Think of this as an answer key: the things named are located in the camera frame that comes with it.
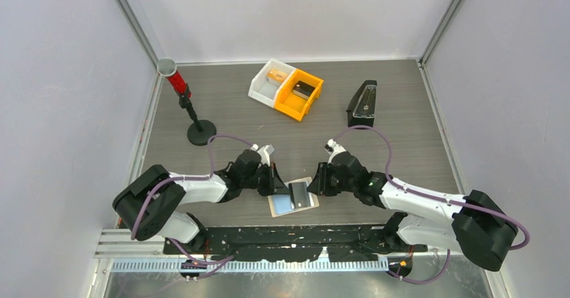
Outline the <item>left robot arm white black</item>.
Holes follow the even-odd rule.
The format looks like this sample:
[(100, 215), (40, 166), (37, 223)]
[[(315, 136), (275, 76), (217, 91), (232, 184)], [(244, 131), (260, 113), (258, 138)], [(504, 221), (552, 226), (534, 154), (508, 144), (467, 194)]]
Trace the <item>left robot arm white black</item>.
[(197, 254), (206, 245), (202, 226), (193, 215), (179, 213), (177, 208), (194, 202), (228, 202), (246, 189), (261, 196), (287, 194), (289, 189), (270, 160), (271, 152), (269, 146), (246, 149), (211, 175), (177, 174), (155, 164), (115, 197), (112, 208), (131, 231), (132, 239), (169, 237)]

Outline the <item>beige card holder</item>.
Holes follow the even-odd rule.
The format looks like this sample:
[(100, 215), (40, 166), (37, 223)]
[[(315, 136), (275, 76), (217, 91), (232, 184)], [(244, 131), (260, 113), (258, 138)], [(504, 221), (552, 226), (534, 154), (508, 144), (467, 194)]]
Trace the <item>beige card holder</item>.
[[(311, 177), (300, 178), (296, 180), (291, 180), (289, 182), (285, 182), (285, 185), (288, 187), (289, 183), (291, 182), (302, 182), (305, 181), (307, 185), (313, 181)], [(318, 198), (315, 194), (309, 193), (311, 196), (312, 206), (306, 209), (293, 209), (290, 199), (290, 191), (288, 188), (288, 194), (286, 195), (271, 195), (268, 197), (269, 208), (272, 217), (280, 217), (283, 215), (289, 215), (292, 213), (297, 213), (300, 211), (306, 211), (309, 209), (315, 209), (319, 206)]]

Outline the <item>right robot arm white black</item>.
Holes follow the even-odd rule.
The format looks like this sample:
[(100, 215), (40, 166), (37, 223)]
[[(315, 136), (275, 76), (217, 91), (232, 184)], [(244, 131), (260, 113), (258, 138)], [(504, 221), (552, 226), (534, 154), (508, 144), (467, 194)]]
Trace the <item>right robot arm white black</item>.
[(467, 196), (415, 188), (389, 174), (368, 171), (345, 151), (321, 162), (308, 191), (320, 196), (351, 192), (362, 204), (394, 213), (380, 232), (391, 251), (432, 246), (462, 252), (473, 264), (500, 270), (518, 234), (484, 192)]

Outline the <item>black credit card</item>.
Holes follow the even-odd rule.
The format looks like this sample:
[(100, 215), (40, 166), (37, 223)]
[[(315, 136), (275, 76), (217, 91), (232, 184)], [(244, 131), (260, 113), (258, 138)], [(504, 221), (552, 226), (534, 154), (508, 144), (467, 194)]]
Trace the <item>black credit card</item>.
[(312, 206), (311, 196), (307, 190), (307, 183), (291, 182), (288, 185), (293, 209), (306, 209)]

